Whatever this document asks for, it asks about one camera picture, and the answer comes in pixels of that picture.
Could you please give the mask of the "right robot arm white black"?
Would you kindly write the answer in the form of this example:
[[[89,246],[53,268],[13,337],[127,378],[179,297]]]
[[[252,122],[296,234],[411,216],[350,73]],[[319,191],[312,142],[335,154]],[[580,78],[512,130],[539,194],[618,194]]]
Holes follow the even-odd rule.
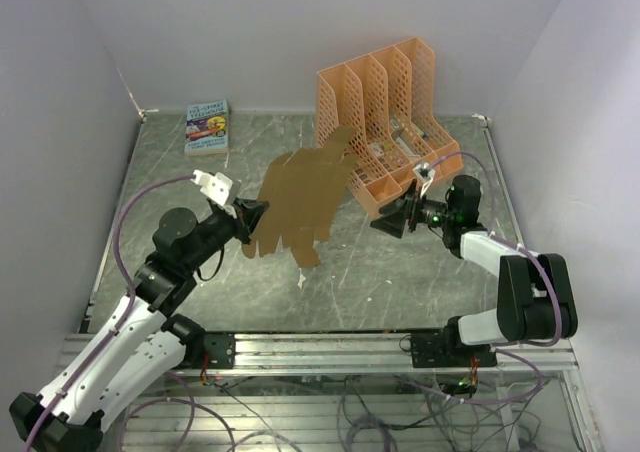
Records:
[[[488,231],[479,221],[481,198],[480,182],[469,175],[455,176],[442,202],[427,199],[412,182],[371,222],[372,228],[396,238],[419,225],[438,229],[452,255],[497,278],[496,306],[455,318],[457,334],[440,345],[442,359],[455,368],[475,357],[476,346],[521,342],[550,347],[578,329],[566,260],[531,252]]]

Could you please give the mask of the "brown cardboard box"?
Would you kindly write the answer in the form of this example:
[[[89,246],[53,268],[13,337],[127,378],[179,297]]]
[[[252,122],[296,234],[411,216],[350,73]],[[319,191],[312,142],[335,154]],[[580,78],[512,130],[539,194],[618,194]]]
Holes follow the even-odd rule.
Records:
[[[264,257],[279,246],[300,268],[320,264],[314,243],[326,242],[358,157],[347,152],[356,129],[337,127],[319,148],[300,148],[268,166],[258,199],[268,208],[242,247],[247,258]]]

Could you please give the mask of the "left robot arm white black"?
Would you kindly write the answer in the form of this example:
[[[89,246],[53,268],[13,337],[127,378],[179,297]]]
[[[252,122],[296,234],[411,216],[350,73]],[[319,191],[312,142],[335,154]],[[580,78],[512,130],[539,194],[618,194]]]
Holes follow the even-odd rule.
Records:
[[[176,310],[195,289],[201,266],[230,240],[248,242],[267,208],[236,199],[227,208],[212,205],[204,220],[184,207],[163,214],[133,291],[62,373],[11,403],[29,450],[97,450],[115,419],[154,381],[202,361],[203,328]]]

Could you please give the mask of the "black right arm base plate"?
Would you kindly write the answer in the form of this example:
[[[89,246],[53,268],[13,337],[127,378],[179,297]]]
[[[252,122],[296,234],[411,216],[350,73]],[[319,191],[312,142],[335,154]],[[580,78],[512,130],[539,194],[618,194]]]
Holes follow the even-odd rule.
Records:
[[[411,331],[401,339],[400,347],[410,354],[414,369],[497,365],[496,354],[489,345],[463,344],[455,327]]]

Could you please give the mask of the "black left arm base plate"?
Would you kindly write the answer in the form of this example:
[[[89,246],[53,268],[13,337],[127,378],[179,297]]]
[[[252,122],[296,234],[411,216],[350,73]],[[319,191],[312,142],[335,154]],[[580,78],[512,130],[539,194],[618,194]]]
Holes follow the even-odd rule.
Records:
[[[202,340],[204,369],[227,370],[235,364],[236,339],[232,333],[206,332]]]

